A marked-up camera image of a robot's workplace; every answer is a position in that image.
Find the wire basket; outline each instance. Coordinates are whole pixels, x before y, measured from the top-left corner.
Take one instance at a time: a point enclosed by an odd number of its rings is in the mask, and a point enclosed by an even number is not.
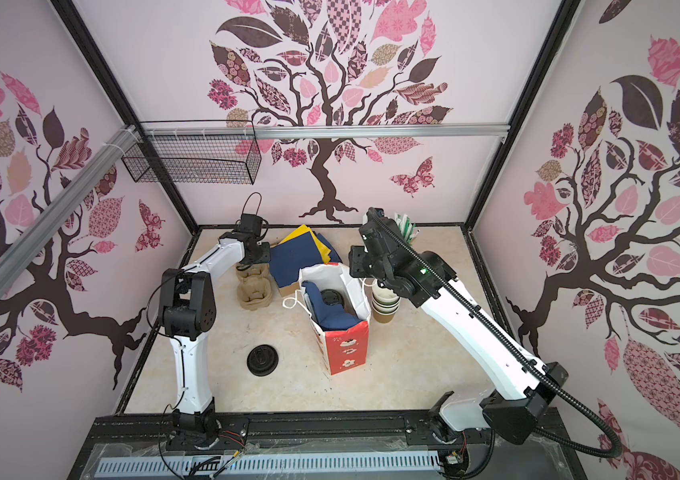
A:
[[[146,134],[143,142],[134,144],[121,159],[135,182],[254,184],[262,156],[254,128],[249,131],[251,133]],[[144,142],[153,145],[158,157],[146,156],[150,149]],[[159,162],[158,168],[151,167],[152,160]]]

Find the stack of paper cups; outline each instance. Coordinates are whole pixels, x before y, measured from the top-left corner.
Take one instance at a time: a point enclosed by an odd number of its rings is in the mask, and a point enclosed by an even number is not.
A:
[[[375,282],[372,285],[372,316],[380,323],[388,323],[398,310],[402,299],[392,290],[382,288]]]

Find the butterfly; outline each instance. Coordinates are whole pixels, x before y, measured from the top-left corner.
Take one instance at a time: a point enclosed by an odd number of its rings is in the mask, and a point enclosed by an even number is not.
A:
[[[404,187],[404,192],[410,194],[414,198],[414,192],[418,191],[420,185],[423,187],[433,187],[434,176],[429,172],[433,169],[433,157],[428,157],[418,167],[418,172],[413,177],[409,175],[394,175],[391,181],[396,185]]]
[[[140,216],[143,217],[143,223],[146,228],[140,236],[137,237],[137,243],[135,244],[135,252],[139,252],[148,248],[156,248],[161,245],[161,236],[156,232],[161,229],[162,220],[158,214],[152,214],[150,208],[139,200],[140,204]]]

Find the yellow cloth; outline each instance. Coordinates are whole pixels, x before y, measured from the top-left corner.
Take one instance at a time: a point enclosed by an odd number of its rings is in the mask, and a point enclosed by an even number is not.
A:
[[[295,238],[296,236],[303,235],[307,232],[310,232],[311,236],[313,237],[313,243],[316,244],[316,248],[318,249],[318,252],[322,255],[322,262],[325,264],[329,263],[329,247],[327,247],[325,244],[323,244],[317,237],[316,234],[313,233],[313,230],[308,228],[305,225],[301,225],[295,229],[291,234],[287,235],[287,238],[284,240],[278,242],[279,245],[290,241],[291,239]]]

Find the wall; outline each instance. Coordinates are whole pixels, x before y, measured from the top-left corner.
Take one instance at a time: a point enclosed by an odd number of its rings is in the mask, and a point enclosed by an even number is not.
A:
[[[52,7],[0,0],[0,255],[120,125]],[[188,239],[161,189],[119,162],[0,300],[0,478],[67,475]]]
[[[680,2],[586,2],[477,232],[525,346],[622,431],[588,478],[680,478]]]
[[[506,122],[559,2],[77,4],[142,120],[305,126]],[[335,59],[326,55],[333,46]],[[369,206],[423,222],[464,221],[495,141],[338,139],[314,142],[315,154],[309,140],[267,141],[254,186],[179,188],[201,224],[233,223],[256,190],[272,223],[357,223],[356,209]],[[429,158],[432,170],[417,176]]]

